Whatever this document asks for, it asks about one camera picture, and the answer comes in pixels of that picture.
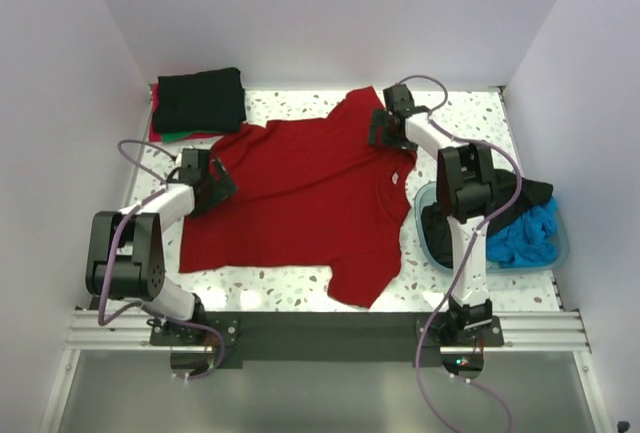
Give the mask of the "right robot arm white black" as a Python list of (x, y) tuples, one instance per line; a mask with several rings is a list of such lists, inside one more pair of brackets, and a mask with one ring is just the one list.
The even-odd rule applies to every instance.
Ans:
[[(504, 149), (484, 140), (460, 137), (439, 125), (432, 109), (415, 104), (406, 84), (384, 89), (383, 97), (385, 107), (372, 113), (368, 143), (423, 150), (436, 160), (436, 200), (452, 239), (454, 278), (421, 328), (418, 348), (423, 348), (428, 337), (437, 345), (476, 343), (492, 328), (493, 321), (487, 286), (488, 225), (517, 200), (522, 189), (521, 173)], [(498, 209), (494, 207), (498, 191), (494, 153), (511, 164), (516, 176), (512, 197)]]

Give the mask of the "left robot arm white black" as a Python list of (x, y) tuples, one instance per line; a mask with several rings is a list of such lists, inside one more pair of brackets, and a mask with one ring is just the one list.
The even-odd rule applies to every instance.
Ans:
[(230, 198), (237, 187), (211, 150), (186, 148), (158, 190), (118, 211), (95, 214), (85, 273), (87, 291), (99, 299), (98, 324), (127, 310), (148, 313), (150, 326), (185, 345), (212, 333), (200, 298), (166, 277), (163, 233)]

